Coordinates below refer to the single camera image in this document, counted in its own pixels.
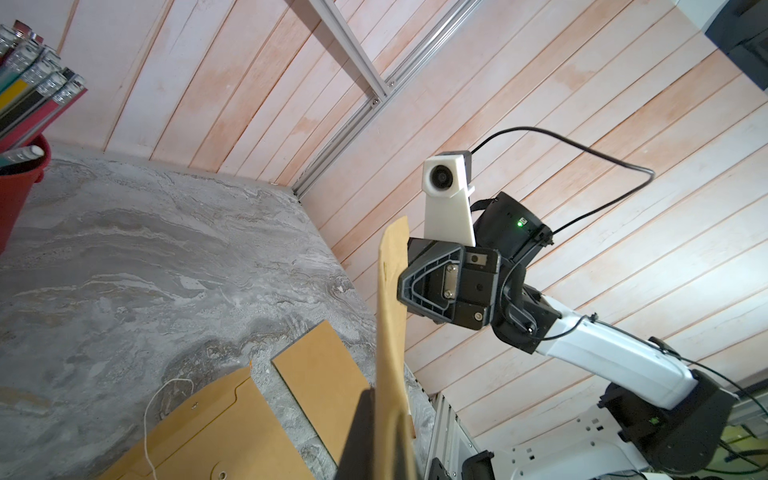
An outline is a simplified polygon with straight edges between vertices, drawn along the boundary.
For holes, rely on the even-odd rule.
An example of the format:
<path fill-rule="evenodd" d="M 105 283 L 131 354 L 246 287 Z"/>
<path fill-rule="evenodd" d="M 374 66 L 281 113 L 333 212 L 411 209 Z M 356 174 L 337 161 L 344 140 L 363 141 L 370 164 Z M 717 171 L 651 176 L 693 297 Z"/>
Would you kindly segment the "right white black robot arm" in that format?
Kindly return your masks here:
<path fill-rule="evenodd" d="M 414 314 L 554 357 L 608 381 L 574 420 L 508 452 L 466 458 L 465 479 L 649 478 L 704 470 L 736 396 L 687 367 L 657 339 L 641 340 L 581 315 L 525 282 L 552 231 L 506 194 L 471 202 L 465 191 L 426 197 L 424 234 L 408 242 L 398 298 Z"/>

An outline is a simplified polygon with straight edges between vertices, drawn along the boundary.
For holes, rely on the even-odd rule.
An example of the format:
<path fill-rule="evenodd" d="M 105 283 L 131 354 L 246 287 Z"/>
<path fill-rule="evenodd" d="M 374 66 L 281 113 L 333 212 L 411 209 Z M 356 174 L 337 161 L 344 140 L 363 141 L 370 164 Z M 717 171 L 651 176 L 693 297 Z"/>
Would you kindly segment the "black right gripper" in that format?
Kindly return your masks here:
<path fill-rule="evenodd" d="M 473 225 L 476 245 L 499 255 L 490 326 L 499 340 L 532 354 L 562 317 L 539 290 L 525 283 L 530 262 L 553 244 L 552 230 L 504 192 L 475 202 L 470 211 L 481 213 Z M 437 324 L 454 322 L 458 274 L 448 284 L 446 275 L 449 266 L 461 268 L 464 254 L 465 247 L 459 243 L 408 239 L 408 264 L 397 290 L 397 299 L 408 313 Z"/>

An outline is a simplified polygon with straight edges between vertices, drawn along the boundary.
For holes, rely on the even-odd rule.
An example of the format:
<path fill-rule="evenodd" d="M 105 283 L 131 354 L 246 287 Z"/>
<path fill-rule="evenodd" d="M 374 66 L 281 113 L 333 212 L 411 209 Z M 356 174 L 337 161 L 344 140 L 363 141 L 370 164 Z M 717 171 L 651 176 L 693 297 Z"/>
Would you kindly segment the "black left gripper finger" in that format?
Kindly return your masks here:
<path fill-rule="evenodd" d="M 372 479 L 375 389 L 361 392 L 335 480 Z"/>

